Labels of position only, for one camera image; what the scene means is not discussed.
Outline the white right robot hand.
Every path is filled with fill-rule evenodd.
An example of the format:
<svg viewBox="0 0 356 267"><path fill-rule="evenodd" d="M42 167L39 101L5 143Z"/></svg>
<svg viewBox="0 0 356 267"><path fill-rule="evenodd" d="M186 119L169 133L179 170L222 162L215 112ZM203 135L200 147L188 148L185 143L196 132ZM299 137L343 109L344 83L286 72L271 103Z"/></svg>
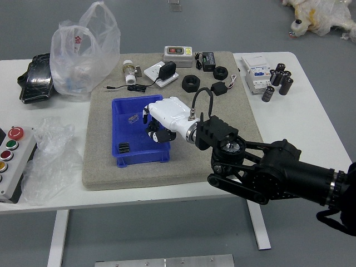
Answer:
<svg viewBox="0 0 356 267"><path fill-rule="evenodd" d="M200 121L193 108L186 106L177 97L158 100L144 107L143 122L148 124L146 133L157 143L170 142L179 133L193 144L197 123Z"/></svg>

